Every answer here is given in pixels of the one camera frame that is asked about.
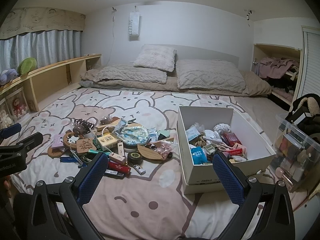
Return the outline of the round cork coaster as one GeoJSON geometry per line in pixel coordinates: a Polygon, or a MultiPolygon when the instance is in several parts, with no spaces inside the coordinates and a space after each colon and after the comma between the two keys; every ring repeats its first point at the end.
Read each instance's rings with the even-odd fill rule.
{"type": "Polygon", "coordinates": [[[64,152],[66,151],[66,149],[64,147],[60,147],[60,148],[52,148],[52,146],[48,147],[48,156],[51,158],[60,158],[64,152]]]}

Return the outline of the red cigarette pack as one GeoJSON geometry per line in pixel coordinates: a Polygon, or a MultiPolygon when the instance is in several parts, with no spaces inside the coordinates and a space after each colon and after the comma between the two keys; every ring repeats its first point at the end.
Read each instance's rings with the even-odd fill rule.
{"type": "Polygon", "coordinates": [[[225,143],[230,147],[233,147],[235,144],[240,144],[240,145],[242,144],[241,141],[233,132],[223,133],[222,137],[225,143]]]}

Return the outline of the panda cork coaster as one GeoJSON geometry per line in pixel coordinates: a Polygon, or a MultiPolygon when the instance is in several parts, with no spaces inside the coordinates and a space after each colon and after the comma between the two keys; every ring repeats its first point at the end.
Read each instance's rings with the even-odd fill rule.
{"type": "Polygon", "coordinates": [[[63,136],[63,144],[67,147],[70,148],[76,148],[76,142],[79,139],[82,139],[83,136],[81,135],[77,135],[74,132],[67,132],[64,136],[63,136]]]}

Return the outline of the white yarn ball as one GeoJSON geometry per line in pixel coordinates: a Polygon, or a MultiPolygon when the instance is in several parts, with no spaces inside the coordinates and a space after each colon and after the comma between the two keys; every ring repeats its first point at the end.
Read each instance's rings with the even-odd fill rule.
{"type": "Polygon", "coordinates": [[[223,133],[231,133],[231,127],[228,124],[219,123],[214,126],[214,131],[216,131],[219,135],[223,133]]]}

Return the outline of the cream cardboard box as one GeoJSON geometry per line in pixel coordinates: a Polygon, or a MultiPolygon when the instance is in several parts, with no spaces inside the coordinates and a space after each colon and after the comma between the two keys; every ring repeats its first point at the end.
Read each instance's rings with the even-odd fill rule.
{"type": "Polygon", "coordinates": [[[99,137],[97,140],[101,148],[113,148],[118,144],[117,138],[110,133],[99,137]]]}

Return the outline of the white shoe box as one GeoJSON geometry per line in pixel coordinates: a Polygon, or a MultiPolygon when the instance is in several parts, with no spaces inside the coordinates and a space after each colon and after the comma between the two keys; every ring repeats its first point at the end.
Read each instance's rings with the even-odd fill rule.
{"type": "Polygon", "coordinates": [[[232,108],[181,106],[178,109],[177,140],[179,145],[184,194],[223,190],[213,170],[212,156],[220,150],[235,157],[234,165],[246,176],[260,177],[275,156],[269,139],[258,132],[258,125],[232,108]],[[231,127],[240,144],[228,146],[214,126],[224,123],[231,127]],[[201,147],[207,163],[194,165],[190,149],[201,147]]]}

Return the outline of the wooden bedside shelf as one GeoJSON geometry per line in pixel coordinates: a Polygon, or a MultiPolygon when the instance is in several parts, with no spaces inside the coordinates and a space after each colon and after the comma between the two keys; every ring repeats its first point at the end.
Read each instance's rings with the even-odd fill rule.
{"type": "Polygon", "coordinates": [[[81,75],[100,63],[100,57],[88,54],[33,70],[1,87],[1,99],[22,87],[30,110],[38,112],[48,105],[46,100],[52,102],[60,97],[59,93],[78,88],[81,75]]]}

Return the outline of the purple plush toy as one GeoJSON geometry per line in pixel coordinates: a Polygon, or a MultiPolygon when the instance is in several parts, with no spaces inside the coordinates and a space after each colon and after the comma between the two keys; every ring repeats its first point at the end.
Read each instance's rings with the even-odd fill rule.
{"type": "Polygon", "coordinates": [[[15,69],[13,69],[13,68],[6,69],[6,70],[1,72],[0,85],[4,86],[4,85],[6,85],[7,83],[11,82],[12,80],[14,80],[17,77],[18,77],[18,72],[15,69]]]}

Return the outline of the bag of pink beads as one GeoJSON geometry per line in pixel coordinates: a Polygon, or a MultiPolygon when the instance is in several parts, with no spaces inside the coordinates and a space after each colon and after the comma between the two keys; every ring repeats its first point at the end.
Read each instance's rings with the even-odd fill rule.
{"type": "Polygon", "coordinates": [[[172,153],[172,146],[170,142],[160,142],[156,146],[155,151],[165,160],[172,153]]]}

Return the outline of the leaf shaped wooden tray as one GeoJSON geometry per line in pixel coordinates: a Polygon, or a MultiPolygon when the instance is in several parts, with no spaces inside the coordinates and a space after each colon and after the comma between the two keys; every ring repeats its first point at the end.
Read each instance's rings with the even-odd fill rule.
{"type": "Polygon", "coordinates": [[[161,161],[164,160],[164,158],[158,152],[156,152],[150,148],[138,145],[137,150],[145,159],[161,160],[161,161]]]}

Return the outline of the large beige quilted pillow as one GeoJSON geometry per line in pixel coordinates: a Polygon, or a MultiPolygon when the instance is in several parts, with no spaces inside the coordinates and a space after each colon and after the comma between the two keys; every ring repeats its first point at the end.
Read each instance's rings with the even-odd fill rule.
{"type": "Polygon", "coordinates": [[[246,88],[245,80],[235,64],[225,60],[178,60],[176,75],[179,89],[242,93],[246,88]]]}

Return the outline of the folded beige quilt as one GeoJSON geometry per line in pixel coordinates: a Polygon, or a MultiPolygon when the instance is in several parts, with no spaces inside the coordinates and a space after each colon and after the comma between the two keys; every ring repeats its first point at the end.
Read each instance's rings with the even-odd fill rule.
{"type": "Polygon", "coordinates": [[[91,87],[126,87],[161,90],[167,84],[167,73],[162,70],[113,64],[90,69],[80,75],[81,82],[91,87]]]}

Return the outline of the pile of pink clothes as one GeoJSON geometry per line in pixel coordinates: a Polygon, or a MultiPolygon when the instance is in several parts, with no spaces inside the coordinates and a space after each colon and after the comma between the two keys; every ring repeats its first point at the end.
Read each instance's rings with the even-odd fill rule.
{"type": "Polygon", "coordinates": [[[265,57],[258,64],[258,76],[262,79],[280,79],[292,66],[299,68],[299,63],[292,59],[265,57]]]}

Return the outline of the small fluffy beige pillow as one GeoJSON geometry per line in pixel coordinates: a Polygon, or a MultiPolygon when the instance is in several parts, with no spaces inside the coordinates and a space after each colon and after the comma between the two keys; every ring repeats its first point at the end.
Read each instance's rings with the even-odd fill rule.
{"type": "Polygon", "coordinates": [[[173,72],[175,69],[175,56],[176,49],[172,47],[145,44],[133,62],[133,66],[173,72]]]}

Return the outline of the white hanging sweet bag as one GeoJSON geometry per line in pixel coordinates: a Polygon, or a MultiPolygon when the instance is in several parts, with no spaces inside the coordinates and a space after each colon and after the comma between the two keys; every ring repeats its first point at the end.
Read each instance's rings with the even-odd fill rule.
{"type": "Polygon", "coordinates": [[[139,24],[140,24],[140,13],[130,12],[129,25],[128,25],[128,36],[130,41],[133,41],[139,37],[139,30],[140,30],[139,24]]]}

